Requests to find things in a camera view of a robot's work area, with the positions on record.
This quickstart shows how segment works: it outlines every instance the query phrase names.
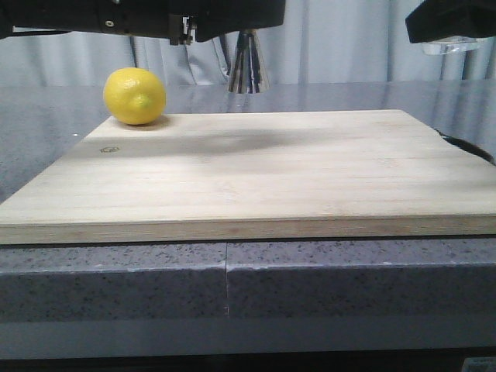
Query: cutting board edge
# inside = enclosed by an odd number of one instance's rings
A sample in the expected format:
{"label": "cutting board edge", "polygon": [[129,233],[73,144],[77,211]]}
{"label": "cutting board edge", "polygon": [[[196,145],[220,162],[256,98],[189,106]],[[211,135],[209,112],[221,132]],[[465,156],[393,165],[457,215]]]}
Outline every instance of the cutting board edge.
{"label": "cutting board edge", "polygon": [[477,235],[496,235],[496,215],[0,226],[0,245]]}

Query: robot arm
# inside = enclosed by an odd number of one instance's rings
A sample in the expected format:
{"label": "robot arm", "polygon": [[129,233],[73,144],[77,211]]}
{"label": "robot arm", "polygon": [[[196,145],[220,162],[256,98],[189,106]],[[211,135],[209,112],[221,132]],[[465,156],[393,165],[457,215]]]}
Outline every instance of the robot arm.
{"label": "robot arm", "polygon": [[0,39],[13,27],[167,38],[173,45],[279,26],[285,0],[0,0]]}

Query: clear plastic part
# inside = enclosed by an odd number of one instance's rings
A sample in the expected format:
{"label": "clear plastic part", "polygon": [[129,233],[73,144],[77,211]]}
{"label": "clear plastic part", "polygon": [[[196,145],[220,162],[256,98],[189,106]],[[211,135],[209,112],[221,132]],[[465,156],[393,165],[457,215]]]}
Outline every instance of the clear plastic part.
{"label": "clear plastic part", "polygon": [[422,49],[425,54],[439,56],[442,54],[461,53],[468,50],[475,50],[481,47],[481,44],[487,38],[473,38],[466,36],[451,36],[445,39],[423,43]]}

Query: gray countertop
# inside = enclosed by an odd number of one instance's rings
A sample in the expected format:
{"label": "gray countertop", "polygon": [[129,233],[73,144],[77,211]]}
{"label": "gray countertop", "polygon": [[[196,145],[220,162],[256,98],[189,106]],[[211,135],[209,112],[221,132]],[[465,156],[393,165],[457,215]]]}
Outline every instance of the gray countertop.
{"label": "gray countertop", "polygon": [[[402,109],[496,156],[496,81],[168,87],[167,112]],[[0,88],[0,202],[109,116]],[[0,246],[0,359],[496,346],[496,239]]]}

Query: wooden cutting board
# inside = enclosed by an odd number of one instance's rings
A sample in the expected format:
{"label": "wooden cutting board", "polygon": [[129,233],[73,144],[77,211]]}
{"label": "wooden cutting board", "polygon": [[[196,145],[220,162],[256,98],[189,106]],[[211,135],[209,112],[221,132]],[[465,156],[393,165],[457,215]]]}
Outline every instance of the wooden cutting board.
{"label": "wooden cutting board", "polygon": [[396,110],[103,122],[0,205],[0,243],[496,233],[496,167]]}

